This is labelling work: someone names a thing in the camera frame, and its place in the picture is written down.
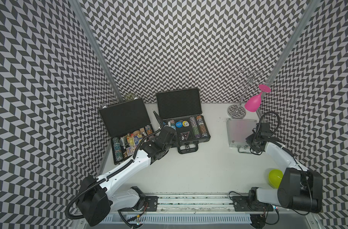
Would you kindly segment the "silver aluminium poker case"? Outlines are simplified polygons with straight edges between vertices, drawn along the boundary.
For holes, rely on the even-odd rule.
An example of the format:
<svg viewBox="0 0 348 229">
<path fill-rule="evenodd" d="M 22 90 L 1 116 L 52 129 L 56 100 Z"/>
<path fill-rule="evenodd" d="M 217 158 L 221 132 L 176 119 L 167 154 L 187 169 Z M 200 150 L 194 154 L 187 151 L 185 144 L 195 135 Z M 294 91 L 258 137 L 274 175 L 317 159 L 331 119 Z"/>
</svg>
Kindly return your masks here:
<svg viewBox="0 0 348 229">
<path fill-rule="evenodd" d="M 246 138 L 253 132 L 258 122 L 251 119 L 227 119 L 227 134 L 230 148 L 237 149 L 239 153 L 251 154 Z"/>
</svg>

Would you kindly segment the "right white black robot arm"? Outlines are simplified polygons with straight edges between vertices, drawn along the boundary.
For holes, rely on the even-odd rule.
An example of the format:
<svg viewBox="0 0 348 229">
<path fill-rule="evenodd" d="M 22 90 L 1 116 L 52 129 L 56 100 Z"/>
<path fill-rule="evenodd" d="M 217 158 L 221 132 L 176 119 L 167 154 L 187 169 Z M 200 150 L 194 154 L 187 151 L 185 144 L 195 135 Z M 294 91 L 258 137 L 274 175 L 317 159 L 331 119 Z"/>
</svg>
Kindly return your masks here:
<svg viewBox="0 0 348 229">
<path fill-rule="evenodd" d="M 274 137 L 275 130 L 263 119 L 267 115 L 276 116 L 276 127 L 280 127 L 280 116 L 274 111 L 264 113 L 253 133 L 245 140 L 253 155 L 268 154 L 282 170 L 283 177 L 276 189 L 252 187 L 249 191 L 248 203 L 264 203 L 290 209 L 300 215 L 320 213 L 323 200 L 323 178 L 316 172 L 303 166 L 296 160 L 285 144 Z"/>
</svg>

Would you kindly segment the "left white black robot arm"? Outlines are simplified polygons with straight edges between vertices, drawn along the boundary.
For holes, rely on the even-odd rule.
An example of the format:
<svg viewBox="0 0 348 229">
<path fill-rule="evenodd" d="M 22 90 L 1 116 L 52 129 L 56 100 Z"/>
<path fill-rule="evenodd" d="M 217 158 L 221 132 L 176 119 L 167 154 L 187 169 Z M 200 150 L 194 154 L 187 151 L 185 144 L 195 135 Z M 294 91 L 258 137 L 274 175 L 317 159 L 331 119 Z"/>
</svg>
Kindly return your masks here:
<svg viewBox="0 0 348 229">
<path fill-rule="evenodd" d="M 176 131 L 165 126 L 154 113 L 160 129 L 146 136 L 136 147 L 132 157 L 98 177 L 86 177 L 78 194 L 67 204 L 64 214 L 68 219 L 85 219 L 91 227 L 101 223 L 111 210 L 141 209 L 145 195 L 137 187 L 118 192 L 129 178 L 155 161 L 163 158 L 176 142 Z"/>
</svg>

